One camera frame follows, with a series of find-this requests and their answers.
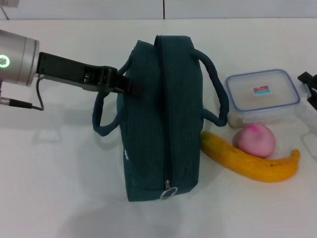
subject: plastic food container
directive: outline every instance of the plastic food container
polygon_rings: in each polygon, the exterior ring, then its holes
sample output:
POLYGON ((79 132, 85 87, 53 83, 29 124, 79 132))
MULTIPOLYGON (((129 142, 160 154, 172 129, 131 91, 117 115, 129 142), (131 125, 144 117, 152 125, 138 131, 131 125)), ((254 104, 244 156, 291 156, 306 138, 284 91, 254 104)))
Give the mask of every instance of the plastic food container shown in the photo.
POLYGON ((282 69, 233 75, 226 80, 229 125, 278 122, 294 118, 300 95, 282 69))

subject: container lid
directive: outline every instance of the container lid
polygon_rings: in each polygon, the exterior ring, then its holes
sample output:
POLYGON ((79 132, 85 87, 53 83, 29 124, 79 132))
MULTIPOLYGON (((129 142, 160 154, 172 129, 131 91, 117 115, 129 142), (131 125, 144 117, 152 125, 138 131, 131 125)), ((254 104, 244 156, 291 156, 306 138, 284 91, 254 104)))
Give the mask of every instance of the container lid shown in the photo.
POLYGON ((299 94, 282 69, 233 75, 226 86, 233 106, 240 112, 251 112, 291 106, 300 102, 299 94))

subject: white tabletop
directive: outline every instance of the white tabletop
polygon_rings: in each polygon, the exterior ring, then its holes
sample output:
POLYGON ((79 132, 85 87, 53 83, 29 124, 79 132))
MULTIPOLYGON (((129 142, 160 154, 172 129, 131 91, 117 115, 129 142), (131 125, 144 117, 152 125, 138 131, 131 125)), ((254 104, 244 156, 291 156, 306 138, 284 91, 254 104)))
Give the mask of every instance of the white tabletop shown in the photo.
MULTIPOLYGON (((119 68, 137 40, 188 35, 219 77, 272 68, 294 80, 316 74, 317 19, 0 21, 0 29, 40 40, 41 51, 119 68)), ((204 74, 204 105, 216 112, 204 74)), ((315 238, 317 161, 299 120, 271 126, 282 150, 302 153, 298 173, 274 184, 242 177, 201 155, 200 180, 167 201, 128 202, 120 130, 92 129, 96 93, 42 81, 45 111, 0 107, 0 237, 3 238, 315 238)), ((31 88, 4 84, 2 95, 38 103, 31 88)), ((115 116, 105 100, 103 124, 115 116)), ((225 138, 237 130, 205 129, 225 138)))

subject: banana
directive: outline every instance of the banana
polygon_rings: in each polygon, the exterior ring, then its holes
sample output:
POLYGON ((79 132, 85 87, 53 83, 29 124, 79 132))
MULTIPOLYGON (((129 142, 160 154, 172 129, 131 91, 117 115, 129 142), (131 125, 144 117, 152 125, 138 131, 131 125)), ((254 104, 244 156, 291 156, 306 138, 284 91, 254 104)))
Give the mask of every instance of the banana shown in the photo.
POLYGON ((262 159, 246 154, 221 137, 206 131, 201 133, 201 150, 228 169, 262 182, 280 182, 292 177, 298 169, 301 156, 295 149, 288 158, 262 159))

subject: green indicator light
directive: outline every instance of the green indicator light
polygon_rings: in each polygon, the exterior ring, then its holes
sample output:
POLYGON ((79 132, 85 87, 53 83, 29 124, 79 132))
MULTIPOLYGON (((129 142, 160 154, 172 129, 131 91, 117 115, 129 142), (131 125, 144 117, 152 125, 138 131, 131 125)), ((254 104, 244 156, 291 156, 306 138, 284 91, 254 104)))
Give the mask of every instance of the green indicator light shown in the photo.
POLYGON ((10 64, 10 59, 8 56, 0 55, 0 68, 7 68, 10 64))

